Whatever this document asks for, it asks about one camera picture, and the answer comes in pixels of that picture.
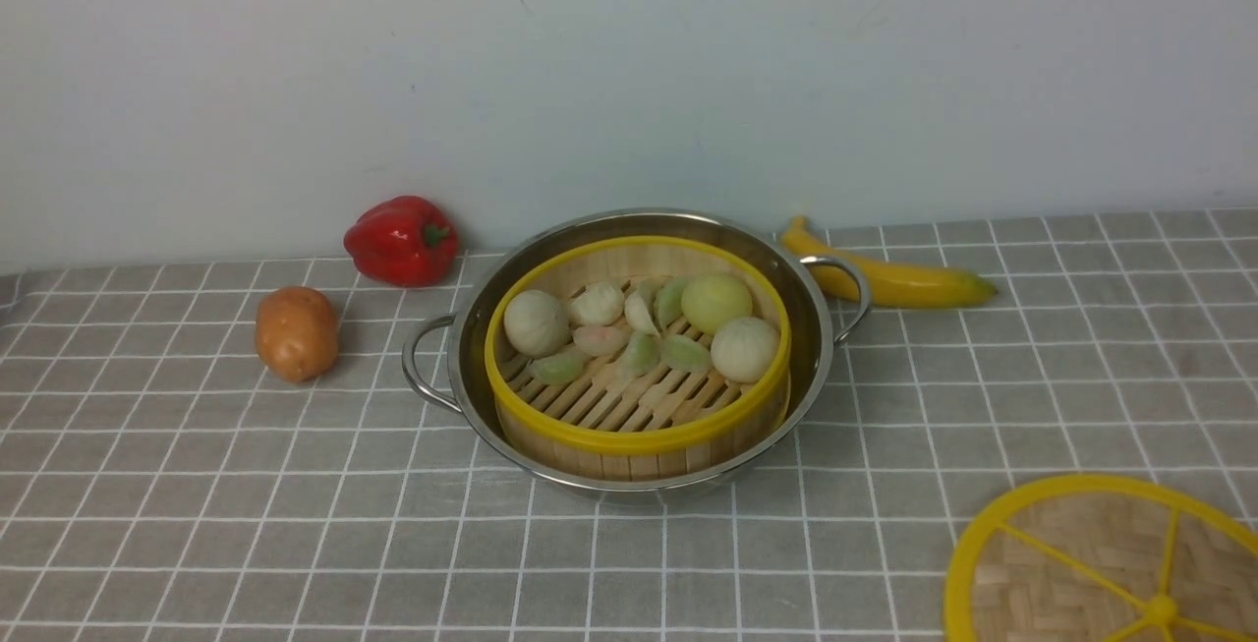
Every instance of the stainless steel pot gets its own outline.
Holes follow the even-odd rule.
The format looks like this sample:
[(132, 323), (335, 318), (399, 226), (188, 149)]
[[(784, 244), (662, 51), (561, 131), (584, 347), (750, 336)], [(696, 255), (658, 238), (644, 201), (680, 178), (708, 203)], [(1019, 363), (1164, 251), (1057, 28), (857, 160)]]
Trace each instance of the stainless steel pot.
[[(703, 471), (645, 482), (619, 482), (579, 477), (545, 466), (516, 451), (503, 437), (486, 376), (483, 346), (489, 316), (522, 276), (537, 264), (567, 252), (616, 235), (662, 234), (715, 244), (756, 267), (777, 290), (791, 321), (791, 393), (786, 419), (757, 446), (742, 454)], [(857, 315), (850, 325), (835, 332), (829, 306), (805, 267), (830, 266), (844, 271), (859, 290)], [(704, 215), (672, 209), (634, 209), (598, 213), (555, 227), (522, 243), (508, 253), (473, 290), (472, 300), (458, 313), (425, 321), (403, 345), (401, 363), (406, 381), (426, 402), (467, 418), (477, 436), (526, 472), (561, 486), (582, 497), (620, 505), (668, 505), (711, 492), (750, 470), (751, 463), (777, 444), (808, 414), (830, 373), (834, 349), (842, 346), (871, 307), (866, 276), (849, 262), (833, 257), (794, 257), (777, 244), (741, 225)], [(415, 347), (433, 331), (452, 327), (447, 340), (447, 370), (453, 397), (438, 391), (419, 374)]]

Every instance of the red bell pepper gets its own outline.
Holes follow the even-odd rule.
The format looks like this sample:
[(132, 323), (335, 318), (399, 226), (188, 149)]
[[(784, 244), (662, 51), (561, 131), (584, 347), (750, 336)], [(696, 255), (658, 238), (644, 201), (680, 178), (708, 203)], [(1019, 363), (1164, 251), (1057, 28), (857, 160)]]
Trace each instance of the red bell pepper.
[(343, 244), (359, 273), (400, 288), (420, 288), (445, 278), (459, 237), (435, 204), (400, 195), (365, 211), (345, 233)]

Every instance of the woven bamboo lid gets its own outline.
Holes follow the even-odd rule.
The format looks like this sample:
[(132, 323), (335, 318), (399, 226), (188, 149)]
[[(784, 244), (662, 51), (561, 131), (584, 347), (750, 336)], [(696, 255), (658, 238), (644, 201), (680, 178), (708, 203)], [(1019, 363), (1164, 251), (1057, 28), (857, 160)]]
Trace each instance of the woven bamboo lid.
[(1258, 642), (1258, 535), (1138, 480), (1042, 480), (962, 535), (945, 618), (950, 642)]

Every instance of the pot rim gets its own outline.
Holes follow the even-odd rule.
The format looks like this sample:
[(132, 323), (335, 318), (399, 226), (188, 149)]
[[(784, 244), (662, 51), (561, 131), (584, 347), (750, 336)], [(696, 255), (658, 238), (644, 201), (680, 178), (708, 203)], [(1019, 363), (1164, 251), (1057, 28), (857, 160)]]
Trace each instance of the pot rim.
[[(683, 210), (676, 208), (629, 208), (620, 210), (609, 210), (603, 213), (589, 213), (589, 215), (580, 217), (566, 223), (554, 225), (546, 230), (537, 234), (530, 235), (528, 239), (516, 245), (515, 249), (499, 257), (497, 263), (491, 269), (489, 276), (494, 276), (502, 267), (507, 266), (522, 253), (536, 247), (550, 239), (552, 235), (570, 232), (585, 224), (596, 224), (605, 222), (608, 219), (618, 219), (625, 217), (669, 217), (669, 218), (682, 218), (693, 222), (701, 222), (704, 224), (711, 224), (716, 227), (722, 227), (726, 229), (732, 229), (740, 232), (749, 238), (752, 238), (765, 247), (767, 247), (777, 259), (784, 264), (790, 267), (790, 271), (798, 276), (804, 290), (809, 293), (813, 301), (813, 307), (819, 316), (819, 330), (820, 330), (820, 345), (818, 346), (816, 364), (813, 371), (811, 384), (808, 385), (806, 390), (799, 399), (799, 405), (790, 413), (790, 415), (782, 420), (782, 423), (774, 429), (769, 436), (764, 437), (754, 447), (738, 453), (733, 458), (727, 461), (715, 463), (704, 470), (678, 475), (674, 477), (662, 478), (662, 480), (647, 480), (647, 481), (610, 481), (610, 480), (596, 480), (593, 477), (584, 477), (579, 475), (571, 475), (551, 466), (537, 462), (528, 456), (521, 453), (515, 447), (512, 447), (507, 441), (501, 438), (492, 428), (481, 418), (481, 414), (470, 404), (470, 397), (468, 394), (467, 386), (463, 384), (463, 370), (460, 365), (462, 342), (463, 334), (468, 327), (468, 320), (473, 320), (473, 311), (469, 308), (458, 311), (454, 315), (454, 324), (450, 326), (450, 334), (448, 340), (448, 346), (445, 350), (447, 359), (447, 375), (450, 383), (450, 390), (454, 394), (455, 403), (463, 409), (463, 417), (467, 418), (468, 424), (477, 433), (481, 439), (489, 444), (498, 454), (503, 456), (511, 461), (517, 467), (528, 471), (530, 473), (554, 482), (556, 485), (562, 485), (566, 487), (572, 487), (577, 490), (584, 490), (587, 492), (662, 492), (668, 490), (677, 490), (692, 485), (698, 485), (706, 481), (716, 480), (718, 477), (726, 476), (728, 472), (742, 467), (745, 463), (754, 461), (762, 456), (766, 451), (777, 444), (788, 433), (790, 433), (796, 424), (808, 414), (813, 404), (816, 402), (816, 397), (820, 394), (821, 388), (825, 385), (825, 379), (830, 373), (830, 363), (834, 355), (834, 324), (833, 320), (828, 320), (830, 311), (825, 302), (825, 297), (821, 295), (821, 288), (813, 279), (813, 276), (805, 269), (805, 264), (800, 262), (800, 257), (795, 257), (786, 252), (781, 244), (772, 242), (760, 232), (752, 230), (741, 223), (732, 222), (727, 218), (715, 215), (715, 213), (698, 213), (692, 210)], [(472, 288), (472, 298), (468, 301), (468, 306), (474, 305), (481, 300), (482, 293), (486, 291), (488, 278), (481, 279), (474, 288)]]

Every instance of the banana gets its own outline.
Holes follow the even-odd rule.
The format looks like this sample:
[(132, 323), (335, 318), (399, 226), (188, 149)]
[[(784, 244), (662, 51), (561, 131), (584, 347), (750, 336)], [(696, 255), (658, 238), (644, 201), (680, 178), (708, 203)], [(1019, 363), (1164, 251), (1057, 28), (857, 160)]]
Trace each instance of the banana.
[[(912, 266), (871, 259), (835, 249), (808, 230), (804, 217), (791, 218), (779, 242), (799, 257), (829, 256), (853, 262), (869, 279), (873, 305), (884, 308), (961, 308), (981, 306), (999, 291), (982, 276), (956, 268)], [(824, 293), (844, 301), (857, 300), (857, 284), (837, 268), (809, 268)]]

